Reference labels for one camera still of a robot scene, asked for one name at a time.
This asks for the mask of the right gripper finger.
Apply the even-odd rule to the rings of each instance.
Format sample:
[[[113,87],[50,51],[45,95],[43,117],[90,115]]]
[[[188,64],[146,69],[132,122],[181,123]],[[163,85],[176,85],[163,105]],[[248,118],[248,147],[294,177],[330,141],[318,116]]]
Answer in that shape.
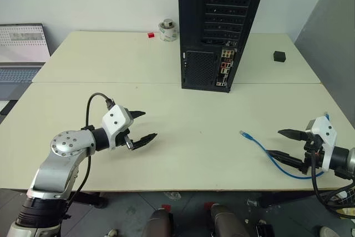
[[[278,131],[279,134],[293,140],[297,141],[306,141],[307,134],[300,130],[293,130],[293,129],[282,129]]]
[[[295,157],[290,156],[287,153],[278,150],[267,150],[267,153],[277,161],[286,164],[288,166],[291,166],[293,168],[296,168],[299,171],[303,171],[304,169],[305,164],[301,159],[297,159]]]

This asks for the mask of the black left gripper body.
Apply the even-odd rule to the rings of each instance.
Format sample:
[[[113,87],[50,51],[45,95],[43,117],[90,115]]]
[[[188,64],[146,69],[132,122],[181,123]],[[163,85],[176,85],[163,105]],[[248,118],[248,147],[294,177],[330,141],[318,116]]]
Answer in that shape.
[[[116,138],[115,138],[115,144],[116,146],[124,146],[126,145],[128,149],[134,149],[134,144],[133,141],[129,138],[130,130],[129,127],[133,124],[134,118],[131,114],[131,112],[128,109],[125,109],[126,113],[128,114],[129,117],[129,123],[126,129],[122,132],[120,132]]]

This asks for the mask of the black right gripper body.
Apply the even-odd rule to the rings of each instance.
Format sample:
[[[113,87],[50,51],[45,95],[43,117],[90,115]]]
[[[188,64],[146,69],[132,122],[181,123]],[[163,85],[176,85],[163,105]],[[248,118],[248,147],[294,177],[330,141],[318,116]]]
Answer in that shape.
[[[312,152],[315,152],[315,166],[316,168],[320,168],[322,166],[322,161],[324,157],[324,151],[322,148],[323,145],[323,140],[318,134],[313,134],[311,129],[315,123],[315,120],[311,120],[307,127],[306,130],[301,134],[302,140],[304,140],[306,143],[304,145],[304,150],[305,152],[305,159],[304,159],[304,166],[301,168],[301,173],[302,174],[307,174],[308,169],[311,167],[312,162],[311,162],[311,154]]]

